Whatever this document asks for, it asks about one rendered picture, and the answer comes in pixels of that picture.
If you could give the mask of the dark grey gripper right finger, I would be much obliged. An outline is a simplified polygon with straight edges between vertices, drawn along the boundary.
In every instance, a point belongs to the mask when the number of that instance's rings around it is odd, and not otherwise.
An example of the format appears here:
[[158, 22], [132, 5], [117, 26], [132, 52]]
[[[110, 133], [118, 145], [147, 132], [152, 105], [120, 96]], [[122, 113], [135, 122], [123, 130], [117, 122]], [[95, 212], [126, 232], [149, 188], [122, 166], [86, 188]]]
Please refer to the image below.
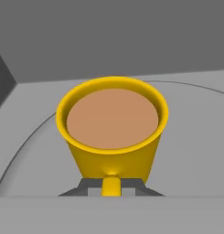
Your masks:
[[148, 188], [141, 178], [123, 178], [122, 188], [133, 188], [136, 196], [162, 197], [163, 194]]

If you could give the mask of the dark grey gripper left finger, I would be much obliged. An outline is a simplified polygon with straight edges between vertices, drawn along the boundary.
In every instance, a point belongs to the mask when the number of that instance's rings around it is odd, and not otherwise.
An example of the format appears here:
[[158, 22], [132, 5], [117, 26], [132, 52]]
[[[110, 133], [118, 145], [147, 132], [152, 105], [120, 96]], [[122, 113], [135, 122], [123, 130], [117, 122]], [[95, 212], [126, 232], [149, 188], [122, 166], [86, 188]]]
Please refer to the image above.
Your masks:
[[82, 178], [77, 187], [60, 194], [61, 197], [86, 197], [90, 188], [101, 188], [101, 178]]

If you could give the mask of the yellow cup of tea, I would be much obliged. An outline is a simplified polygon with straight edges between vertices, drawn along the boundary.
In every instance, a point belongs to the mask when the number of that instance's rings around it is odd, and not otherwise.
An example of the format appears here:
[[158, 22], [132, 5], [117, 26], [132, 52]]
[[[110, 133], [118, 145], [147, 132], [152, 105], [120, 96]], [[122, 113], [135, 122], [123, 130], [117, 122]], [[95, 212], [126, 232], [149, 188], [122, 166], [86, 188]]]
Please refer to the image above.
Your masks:
[[123, 178], [146, 183], [167, 121], [164, 96], [126, 77], [85, 81], [56, 111], [56, 125], [82, 178], [101, 178], [103, 197], [119, 197]]

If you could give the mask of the grey round turntable plate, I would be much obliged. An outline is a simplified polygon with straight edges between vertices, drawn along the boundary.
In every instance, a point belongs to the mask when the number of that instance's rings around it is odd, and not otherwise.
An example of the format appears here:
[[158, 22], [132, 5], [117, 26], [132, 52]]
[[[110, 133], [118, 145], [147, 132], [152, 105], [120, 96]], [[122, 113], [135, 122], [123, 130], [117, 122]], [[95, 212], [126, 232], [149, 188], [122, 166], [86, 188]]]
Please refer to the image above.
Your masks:
[[[55, 124], [71, 81], [21, 84], [0, 108], [0, 197], [56, 197], [81, 174]], [[147, 186], [166, 196], [224, 197], [224, 94], [157, 81], [169, 121]]]

